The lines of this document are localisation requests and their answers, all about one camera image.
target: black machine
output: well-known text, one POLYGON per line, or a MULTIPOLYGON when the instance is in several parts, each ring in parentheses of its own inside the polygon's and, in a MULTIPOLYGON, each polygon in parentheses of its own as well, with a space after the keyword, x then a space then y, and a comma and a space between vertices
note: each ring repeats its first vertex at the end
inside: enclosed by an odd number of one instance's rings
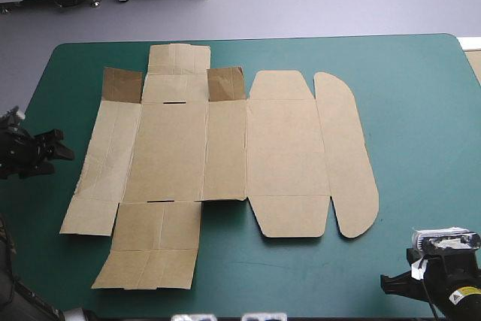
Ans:
POLYGON ((74 152, 64 146, 62 131, 53 129, 32 137, 20 122, 25 115, 15 107, 0 117, 0 180, 11 174, 20 178, 52 174, 52 159, 74 159, 74 152))
POLYGON ((467 229, 418 231, 407 250, 411 271, 381 276, 386 294, 428 302, 451 321, 481 320, 481 273, 475 252, 481 237, 467 229))

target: gray floor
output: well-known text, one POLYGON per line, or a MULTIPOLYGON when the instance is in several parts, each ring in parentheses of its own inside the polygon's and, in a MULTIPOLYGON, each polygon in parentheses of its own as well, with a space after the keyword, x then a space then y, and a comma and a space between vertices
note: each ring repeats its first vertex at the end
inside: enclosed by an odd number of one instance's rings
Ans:
POLYGON ((0 113, 25 108, 55 46, 83 41, 481 35, 481 0, 103 0, 28 2, 0 17, 0 113))

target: green table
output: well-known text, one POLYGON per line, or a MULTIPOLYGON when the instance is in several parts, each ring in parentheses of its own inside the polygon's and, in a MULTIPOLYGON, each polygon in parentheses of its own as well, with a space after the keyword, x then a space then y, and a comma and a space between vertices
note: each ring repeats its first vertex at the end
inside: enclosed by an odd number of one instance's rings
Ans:
POLYGON ((249 90, 261 69, 298 69, 313 90, 317 71, 336 74, 356 99, 380 193, 374 226, 354 241, 332 209, 317 239, 263 238, 247 202, 206 203, 191 290, 91 290, 110 238, 59 235, 95 122, 103 67, 145 72, 153 42, 63 44, 27 110, 31 133, 62 129, 73 162, 54 175, 0 183, 0 211, 24 282, 62 309, 99 316, 429 316, 428 305, 380 289, 380 274, 407 270, 413 227, 481 232, 481 91, 450 35, 196 41, 212 67, 241 65, 249 90))

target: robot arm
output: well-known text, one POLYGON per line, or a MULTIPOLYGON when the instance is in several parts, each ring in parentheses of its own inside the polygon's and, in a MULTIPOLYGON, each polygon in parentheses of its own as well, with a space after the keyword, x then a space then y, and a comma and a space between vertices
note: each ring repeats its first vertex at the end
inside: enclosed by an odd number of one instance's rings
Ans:
POLYGON ((74 152, 60 141, 62 131, 53 129, 32 137, 20 126, 25 115, 15 107, 0 117, 0 179, 52 174, 52 159, 74 159, 74 152))

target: sticker label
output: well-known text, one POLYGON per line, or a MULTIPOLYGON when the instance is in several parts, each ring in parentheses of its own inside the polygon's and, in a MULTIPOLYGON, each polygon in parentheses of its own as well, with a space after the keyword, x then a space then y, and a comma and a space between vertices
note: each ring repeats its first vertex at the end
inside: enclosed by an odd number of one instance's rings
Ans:
POLYGON ((458 304, 463 298, 468 297, 470 295, 481 295, 481 289, 478 289, 477 287, 472 287, 472 286, 462 287, 454 291, 449 297, 449 300, 453 304, 458 304))

